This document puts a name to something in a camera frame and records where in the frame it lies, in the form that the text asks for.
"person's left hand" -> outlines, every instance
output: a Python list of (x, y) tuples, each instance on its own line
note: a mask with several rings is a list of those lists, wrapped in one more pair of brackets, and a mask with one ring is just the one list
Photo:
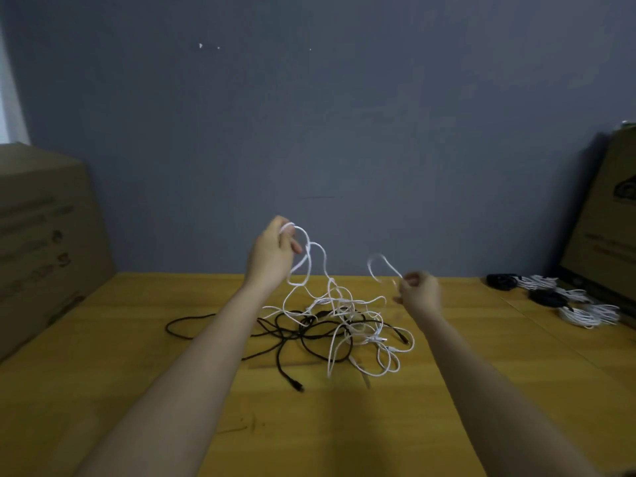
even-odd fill
[(269, 296), (288, 275), (294, 253), (301, 254), (303, 248), (294, 239), (294, 226), (288, 226), (281, 232), (282, 226), (287, 223), (289, 219), (276, 216), (256, 238), (247, 258), (245, 286), (257, 287)]

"cardboard box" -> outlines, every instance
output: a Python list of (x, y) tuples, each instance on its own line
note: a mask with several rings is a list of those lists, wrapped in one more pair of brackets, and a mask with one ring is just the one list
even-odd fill
[(0, 145), (0, 359), (114, 274), (84, 164)]
[(612, 134), (558, 276), (636, 313), (636, 127)]

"tangled cable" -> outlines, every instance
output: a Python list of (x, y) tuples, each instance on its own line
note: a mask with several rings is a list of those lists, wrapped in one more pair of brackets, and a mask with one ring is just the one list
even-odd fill
[[(380, 312), (369, 309), (369, 304), (375, 303), (376, 301), (383, 301), (386, 305), (387, 300), (384, 296), (378, 296), (376, 298), (370, 299), (369, 301), (364, 301), (363, 299), (354, 299), (353, 295), (347, 288), (339, 286), (338, 283), (336, 283), (336, 280), (329, 276), (327, 272), (327, 252), (320, 244), (311, 241), (307, 232), (303, 228), (301, 228), (300, 226), (296, 226), (293, 223), (287, 223), (282, 226), (281, 232), (283, 232), (286, 227), (291, 225), (293, 225), (296, 230), (303, 233), (306, 239), (305, 254), (301, 258), (301, 260), (291, 268), (290, 274), (288, 275), (287, 283), (292, 286), (292, 289), (290, 290), (289, 294), (285, 296), (281, 307), (279, 308), (277, 306), (264, 306), (263, 309), (271, 309), (274, 311), (267, 316), (258, 318), (256, 320), (263, 329), (263, 332), (256, 333), (250, 336), (252, 338), (257, 338), (265, 335), (270, 335), (278, 338), (280, 341), (271, 348), (244, 357), (242, 360), (249, 360), (259, 355), (263, 355), (265, 353), (276, 350), (276, 367), (278, 368), (279, 373), (291, 384), (292, 387), (294, 387), (299, 392), (303, 391), (303, 385), (291, 378), (282, 369), (281, 366), (281, 351), (284, 345), (291, 340), (299, 340), (305, 350), (307, 350), (315, 357), (325, 360), (327, 362), (328, 377), (331, 376), (331, 372), (333, 371), (335, 364), (343, 361), (349, 361), (355, 368), (358, 369), (358, 371), (364, 373), (365, 375), (369, 375), (370, 377), (381, 377), (382, 375), (386, 375), (387, 373), (395, 373), (399, 371), (401, 368), (401, 364), (397, 353), (407, 353), (413, 350), (413, 348), (415, 347), (415, 338), (413, 337), (413, 334), (408, 329), (398, 328), (385, 323)], [(322, 271), (324, 275), (327, 276), (326, 292), (321, 296), (314, 296), (306, 287), (312, 271), (313, 261), (311, 251), (313, 247), (317, 247), (322, 251)], [(371, 270), (371, 264), (376, 259), (384, 260), (386, 265), (397, 276), (402, 278), (400, 272), (398, 272), (388, 262), (386, 257), (381, 254), (374, 254), (367, 260), (367, 268), (369, 269), (369, 273), (374, 280), (378, 282), (380, 281)], [(305, 263), (307, 264), (307, 271), (304, 280), (300, 283), (292, 282), (292, 273), (300, 269)], [(296, 291), (296, 289), (298, 288), (305, 288), (307, 294), (311, 298), (313, 298), (313, 302), (304, 311), (287, 309), (288, 300), (290, 299), (291, 295), (294, 294), (294, 291)], [(320, 310), (314, 314), (316, 306), (330, 306), (330, 309)], [(174, 337), (182, 338), (184, 340), (192, 340), (191, 337), (173, 332), (171, 330), (171, 326), (179, 321), (188, 319), (202, 319), (213, 315), (214, 313), (203, 316), (177, 318), (176, 320), (170, 321), (165, 326), (165, 330)], [(274, 323), (272, 323), (268, 319), (273, 317), (274, 315)], [(279, 319), (282, 316), (285, 316), (295, 322), (298, 325), (298, 328), (289, 329), (281, 326)], [(316, 328), (322, 325), (332, 326), (332, 328), (324, 333), (308, 333), (308, 331), (312, 328)], [(406, 348), (396, 348), (389, 344), (389, 339), (382, 336), (382, 332), (385, 328), (390, 329), (391, 332), (395, 333), (395, 335), (402, 341), (403, 344), (408, 346)], [(327, 356), (316, 353), (307, 346), (307, 341), (319, 340), (321, 338), (331, 339), (330, 349)], [(369, 344), (375, 345), (377, 348), (376, 360), (381, 369), (377, 373), (372, 373), (362, 368), (362, 366), (353, 358), (352, 355), (352, 351), (355, 346)], [(339, 349), (343, 345), (347, 347), (346, 353), (343, 356), (338, 357)]]
[[(532, 301), (550, 308), (558, 308), (559, 316), (571, 324), (583, 328), (596, 328), (602, 324), (617, 324), (620, 309), (613, 304), (593, 304), (594, 300), (584, 289), (563, 289), (557, 286), (557, 278), (539, 275), (522, 277), (515, 274), (492, 274), (486, 278), (491, 288), (510, 291), (517, 286), (529, 290)], [(587, 303), (582, 308), (573, 308), (569, 303)]]

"person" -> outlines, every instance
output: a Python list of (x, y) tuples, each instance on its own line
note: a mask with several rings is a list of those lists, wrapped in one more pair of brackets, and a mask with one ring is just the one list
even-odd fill
[[(302, 248), (277, 216), (256, 239), (240, 289), (80, 464), (76, 475), (195, 476), (212, 441), (256, 315)], [(424, 333), (481, 464), (494, 476), (600, 474), (548, 418), (442, 316), (440, 286), (425, 272), (399, 287)]]

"yellow wooden surface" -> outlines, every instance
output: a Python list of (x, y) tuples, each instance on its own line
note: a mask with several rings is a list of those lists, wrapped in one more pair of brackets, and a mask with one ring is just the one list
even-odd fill
[[(68, 475), (187, 342), (171, 319), (215, 312), (240, 284), (234, 275), (120, 274), (0, 366), (2, 475)], [(339, 277), (356, 297), (389, 296), (392, 285)], [(315, 277), (320, 291), (325, 280)], [(446, 316), (552, 417), (603, 470), (636, 464), (636, 331), (576, 328), (522, 290), (444, 279)], [(280, 304), (285, 287), (272, 296)], [(308, 298), (295, 297), (291, 308)], [(417, 329), (395, 304), (390, 323)], [(195, 335), (202, 322), (178, 329)], [(278, 374), (274, 355), (243, 362), (201, 475), (483, 475), (424, 337), (402, 370), (369, 378), (326, 365), (298, 344), (282, 354), (301, 394)], [(250, 340), (245, 354), (269, 337)], [(326, 342), (317, 349), (326, 351)], [(355, 357), (376, 368), (371, 348)]]

